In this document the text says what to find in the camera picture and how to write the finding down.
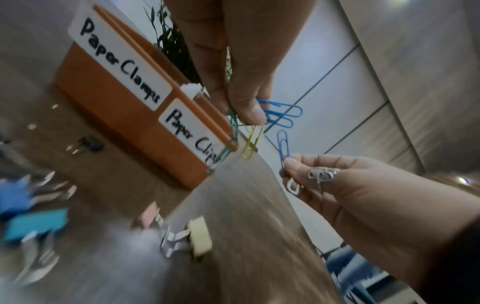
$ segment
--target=wooden table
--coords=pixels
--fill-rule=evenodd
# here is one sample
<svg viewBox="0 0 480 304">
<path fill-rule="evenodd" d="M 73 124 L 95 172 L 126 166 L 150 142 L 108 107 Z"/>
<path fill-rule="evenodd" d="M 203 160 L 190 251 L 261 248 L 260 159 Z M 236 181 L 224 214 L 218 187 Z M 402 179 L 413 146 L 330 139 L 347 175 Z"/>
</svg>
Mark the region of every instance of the wooden table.
<svg viewBox="0 0 480 304">
<path fill-rule="evenodd" d="M 274 173 L 257 154 L 245 161 L 239 151 L 190 193 L 104 138 L 56 92 L 51 83 L 70 46 L 66 29 L 77 5 L 0 3 L 0 132 L 24 156 L 57 171 L 57 181 L 79 189 L 60 203 L 69 207 L 69 223 L 56 238 L 60 261 L 41 281 L 14 285 L 20 251 L 0 247 L 1 303 L 341 302 Z M 104 151 L 66 153 L 67 145 L 90 134 L 107 141 Z M 130 229 L 154 200 L 174 231 L 203 215 L 212 252 L 201 262 L 187 253 L 167 259 L 158 230 Z"/>
</svg>

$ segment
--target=hand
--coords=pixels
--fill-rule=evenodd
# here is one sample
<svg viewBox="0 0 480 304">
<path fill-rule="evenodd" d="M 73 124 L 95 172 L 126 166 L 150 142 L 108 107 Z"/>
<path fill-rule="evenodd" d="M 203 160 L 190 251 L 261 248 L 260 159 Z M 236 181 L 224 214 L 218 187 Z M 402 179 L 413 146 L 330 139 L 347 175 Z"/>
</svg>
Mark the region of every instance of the hand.
<svg viewBox="0 0 480 304">
<path fill-rule="evenodd" d="M 355 251 L 418 287 L 439 253 L 480 216 L 480 199 L 369 158 L 300 156 L 284 160 L 283 184 L 320 213 Z M 308 179 L 311 167 L 338 168 L 332 182 Z"/>
<path fill-rule="evenodd" d="M 267 117 L 257 99 L 269 100 L 274 73 L 302 29 L 315 0 L 165 0 L 178 24 L 212 103 L 229 104 L 250 124 Z M 232 76 L 225 65 L 230 47 Z"/>
</svg>

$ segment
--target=orange cardboard organizer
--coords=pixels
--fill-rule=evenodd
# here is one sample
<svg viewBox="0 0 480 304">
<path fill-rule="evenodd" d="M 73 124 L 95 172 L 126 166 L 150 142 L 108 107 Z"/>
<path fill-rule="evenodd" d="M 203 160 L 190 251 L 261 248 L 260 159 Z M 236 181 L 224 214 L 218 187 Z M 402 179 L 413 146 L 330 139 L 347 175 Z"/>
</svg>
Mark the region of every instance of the orange cardboard organizer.
<svg viewBox="0 0 480 304">
<path fill-rule="evenodd" d="M 152 111 L 77 43 L 68 51 L 56 79 L 61 91 L 110 131 L 160 165 L 183 186 L 194 189 L 207 178 L 206 161 L 200 160 L 159 122 L 174 101 L 180 100 L 223 145 L 235 151 L 231 126 L 226 118 L 202 95 L 192 101 L 180 89 L 186 77 L 156 47 L 114 17 L 106 9 L 96 12 L 172 87 L 160 106 Z"/>
</svg>

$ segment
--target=sleeve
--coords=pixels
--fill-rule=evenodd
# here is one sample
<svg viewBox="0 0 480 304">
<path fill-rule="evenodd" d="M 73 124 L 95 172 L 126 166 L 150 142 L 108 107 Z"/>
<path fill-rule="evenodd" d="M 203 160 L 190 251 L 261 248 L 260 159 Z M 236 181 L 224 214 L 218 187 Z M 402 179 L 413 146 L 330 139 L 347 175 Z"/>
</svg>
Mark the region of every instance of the sleeve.
<svg viewBox="0 0 480 304">
<path fill-rule="evenodd" d="M 416 291 L 428 304 L 480 302 L 480 219 L 445 249 Z"/>
</svg>

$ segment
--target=white label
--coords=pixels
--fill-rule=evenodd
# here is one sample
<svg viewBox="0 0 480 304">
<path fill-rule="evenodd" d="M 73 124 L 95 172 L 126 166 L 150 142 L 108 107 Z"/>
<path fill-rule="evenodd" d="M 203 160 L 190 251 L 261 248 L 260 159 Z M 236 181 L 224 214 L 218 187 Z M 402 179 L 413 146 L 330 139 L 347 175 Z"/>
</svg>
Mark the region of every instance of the white label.
<svg viewBox="0 0 480 304">
<path fill-rule="evenodd" d="M 172 86 L 88 5 L 80 5 L 68 34 L 150 110 L 158 109 L 172 91 Z"/>
<path fill-rule="evenodd" d="M 207 166 L 217 163 L 225 145 L 186 105 L 176 98 L 158 121 Z"/>
</svg>

